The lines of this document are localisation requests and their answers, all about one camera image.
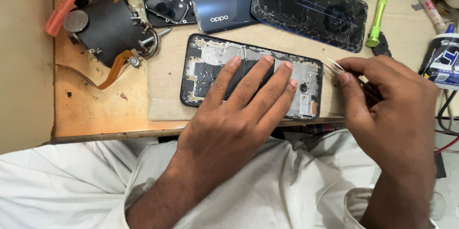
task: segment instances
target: fingernail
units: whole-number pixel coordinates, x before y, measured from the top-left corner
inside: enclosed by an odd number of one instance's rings
[[[344,86],[347,83],[349,83],[349,74],[348,73],[342,73],[339,76],[339,79],[340,79],[341,85]]]
[[[238,62],[240,62],[240,57],[239,56],[234,56],[228,61],[228,64],[236,65],[236,64],[238,64]]]
[[[271,63],[273,62],[273,57],[271,57],[271,56],[269,56],[269,55],[265,55],[265,56],[263,56],[263,57],[264,57],[267,61],[269,61],[269,62],[271,62]]]
[[[291,70],[293,69],[293,65],[289,61],[285,61],[285,65],[289,67]]]
[[[298,82],[296,82],[295,79],[290,79],[290,85],[292,85],[293,87],[296,87],[298,85]]]

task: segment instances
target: green screwdriver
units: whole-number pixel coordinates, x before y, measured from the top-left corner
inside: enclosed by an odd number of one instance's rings
[[[381,19],[384,8],[386,7],[387,0],[378,0],[378,5],[376,7],[376,17],[373,21],[373,27],[371,28],[370,37],[366,42],[368,47],[374,47],[379,44],[379,32],[381,30]]]

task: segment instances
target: red wire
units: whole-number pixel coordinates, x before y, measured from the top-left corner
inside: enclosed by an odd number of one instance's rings
[[[444,147],[440,148],[439,150],[433,152],[434,155],[436,155],[436,154],[442,152],[443,150],[449,148],[450,146],[454,145],[458,141],[459,141],[459,137],[455,138],[453,141],[451,141],[451,143],[447,144],[446,146],[444,146]]]

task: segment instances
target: tweezers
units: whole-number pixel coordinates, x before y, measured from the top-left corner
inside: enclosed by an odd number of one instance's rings
[[[344,72],[347,72],[349,73],[347,70],[345,70],[343,67],[341,67],[341,65],[339,65],[338,63],[334,62],[333,60],[331,60],[330,58],[327,57],[327,59],[331,62],[333,62],[333,64],[335,64],[338,68],[342,69]],[[327,64],[324,63],[325,66],[327,66],[329,69],[333,70],[336,74],[340,75],[341,73],[339,71],[337,71],[336,69],[328,66]],[[359,83],[362,85],[362,89],[364,91],[364,94],[366,96],[368,96],[369,98],[371,98],[375,104],[381,102],[383,100],[383,97],[381,95],[381,93],[372,88],[369,84],[363,82],[361,79],[359,79],[358,77],[356,77],[357,81],[359,81]]]

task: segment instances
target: dirt stain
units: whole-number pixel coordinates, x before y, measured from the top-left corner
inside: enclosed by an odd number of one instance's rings
[[[124,95],[124,93],[121,93],[121,95],[119,95],[119,97],[125,99],[126,101],[128,100],[128,98],[126,97],[126,95]]]

